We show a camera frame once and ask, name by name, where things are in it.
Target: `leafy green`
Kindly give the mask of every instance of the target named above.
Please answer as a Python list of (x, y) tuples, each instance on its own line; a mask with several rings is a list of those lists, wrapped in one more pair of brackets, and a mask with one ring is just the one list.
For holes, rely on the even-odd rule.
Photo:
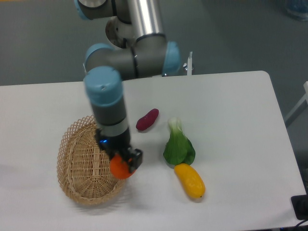
[(195, 156), (196, 156), (196, 151), (194, 150), (191, 141), (189, 139), (187, 139), (187, 141), (188, 141), (187, 155), (186, 155), (185, 159), (182, 161), (182, 163), (191, 165), (194, 161)]
[(186, 163), (191, 165), (195, 158), (195, 150), (190, 140), (182, 131), (182, 123), (179, 118), (168, 120), (170, 138), (164, 150), (164, 158), (171, 165)]

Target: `yellow mango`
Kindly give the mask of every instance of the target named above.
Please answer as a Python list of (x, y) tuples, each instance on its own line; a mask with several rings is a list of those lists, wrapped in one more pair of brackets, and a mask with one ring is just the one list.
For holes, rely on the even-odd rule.
[(205, 185), (197, 171), (188, 164), (179, 164), (174, 171), (191, 198), (200, 198), (205, 193)]

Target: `orange fruit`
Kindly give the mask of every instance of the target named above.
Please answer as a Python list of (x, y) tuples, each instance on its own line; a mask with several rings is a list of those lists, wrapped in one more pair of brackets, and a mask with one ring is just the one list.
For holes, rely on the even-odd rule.
[(115, 156), (110, 161), (110, 172), (114, 175), (114, 177), (118, 179), (126, 179), (133, 175), (135, 171), (132, 173), (129, 172), (128, 164), (119, 154), (115, 154)]

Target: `woven basket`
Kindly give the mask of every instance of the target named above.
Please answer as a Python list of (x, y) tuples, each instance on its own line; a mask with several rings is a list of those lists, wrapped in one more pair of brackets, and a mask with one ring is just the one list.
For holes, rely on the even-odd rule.
[(109, 170), (109, 157), (94, 138), (93, 116), (84, 117), (68, 128), (61, 141), (57, 174), (65, 194), (83, 205), (96, 205), (116, 196), (125, 180)]

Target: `purple sweet potato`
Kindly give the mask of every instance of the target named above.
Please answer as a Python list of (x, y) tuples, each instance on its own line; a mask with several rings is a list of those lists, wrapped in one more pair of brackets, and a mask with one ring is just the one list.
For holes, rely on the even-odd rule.
[(136, 129), (138, 129), (139, 131), (144, 131), (148, 129), (156, 121), (158, 114), (159, 110), (156, 108), (149, 111), (148, 114), (146, 114), (144, 117), (140, 118), (137, 121)]

